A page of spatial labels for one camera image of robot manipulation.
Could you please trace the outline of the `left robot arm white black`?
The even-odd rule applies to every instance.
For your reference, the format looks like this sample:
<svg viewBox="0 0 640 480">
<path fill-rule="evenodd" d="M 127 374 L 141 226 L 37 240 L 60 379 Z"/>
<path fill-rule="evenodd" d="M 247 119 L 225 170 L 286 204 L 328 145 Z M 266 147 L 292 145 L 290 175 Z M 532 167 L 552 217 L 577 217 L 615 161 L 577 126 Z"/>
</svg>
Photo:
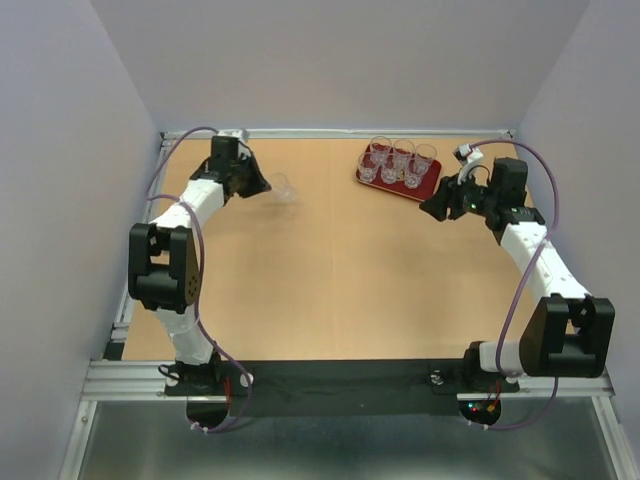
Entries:
<svg viewBox="0 0 640 480">
<path fill-rule="evenodd" d="M 234 197 L 270 191 L 244 129 L 211 138 L 209 156 L 189 177 L 183 193 L 149 223 L 129 232 L 128 293 L 162 324 L 175 361 L 162 365 L 169 395 L 210 396 L 224 386 L 220 352 L 204 331 L 198 301 L 204 277 L 203 225 Z"/>
</svg>

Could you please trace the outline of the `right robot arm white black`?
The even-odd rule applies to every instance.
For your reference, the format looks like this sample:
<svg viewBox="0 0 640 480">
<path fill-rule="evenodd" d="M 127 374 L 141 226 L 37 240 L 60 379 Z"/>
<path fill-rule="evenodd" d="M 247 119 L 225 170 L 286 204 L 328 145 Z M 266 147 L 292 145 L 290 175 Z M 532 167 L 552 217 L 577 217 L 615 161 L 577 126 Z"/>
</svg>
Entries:
<svg viewBox="0 0 640 480">
<path fill-rule="evenodd" d="M 578 282 L 561 259 L 540 212 L 525 204 L 527 164 L 497 158 L 487 184 L 475 179 L 482 155 L 461 156 L 460 171 L 441 179 L 421 203 L 438 221 L 481 216 L 519 268 L 536 306 L 521 337 L 472 343 L 460 366 L 463 384 L 482 390 L 496 373 L 529 377 L 597 378 L 605 369 L 615 309 Z"/>
</svg>

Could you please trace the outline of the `clear shot glass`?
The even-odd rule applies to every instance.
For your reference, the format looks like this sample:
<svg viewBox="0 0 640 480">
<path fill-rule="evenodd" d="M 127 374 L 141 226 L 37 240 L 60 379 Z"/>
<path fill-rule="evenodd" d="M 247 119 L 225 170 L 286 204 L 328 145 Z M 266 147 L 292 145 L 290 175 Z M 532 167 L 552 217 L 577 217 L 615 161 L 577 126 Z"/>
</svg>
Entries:
<svg viewBox="0 0 640 480">
<path fill-rule="evenodd" d="M 436 156 L 437 156 L 437 149 L 433 145 L 426 144 L 426 143 L 419 144 L 415 148 L 415 153 L 413 157 L 414 172 L 419 175 L 425 174 L 429 170 Z"/>
<path fill-rule="evenodd" d="M 384 184 L 391 185 L 397 182 L 399 168 L 393 160 L 387 159 L 380 166 L 380 178 Z"/>
<path fill-rule="evenodd" d="M 270 185 L 275 198 L 282 203 L 298 201 L 297 190 L 292 186 L 289 178 L 283 173 L 274 173 L 270 177 Z"/>
<path fill-rule="evenodd" d="M 357 167 L 360 182 L 372 183 L 376 179 L 379 164 L 374 160 L 370 152 L 365 152 L 358 158 Z"/>
<path fill-rule="evenodd" d="M 389 156 L 391 147 L 391 140 L 385 136 L 372 138 L 369 143 L 369 153 L 372 161 L 376 164 L 384 163 Z"/>
<path fill-rule="evenodd" d="M 423 160 L 408 161 L 404 170 L 404 185 L 409 189 L 417 189 L 427 170 L 428 164 Z"/>
<path fill-rule="evenodd" d="M 415 146 L 408 139 L 398 139 L 392 145 L 392 160 L 396 169 L 403 169 L 415 153 Z"/>
</svg>

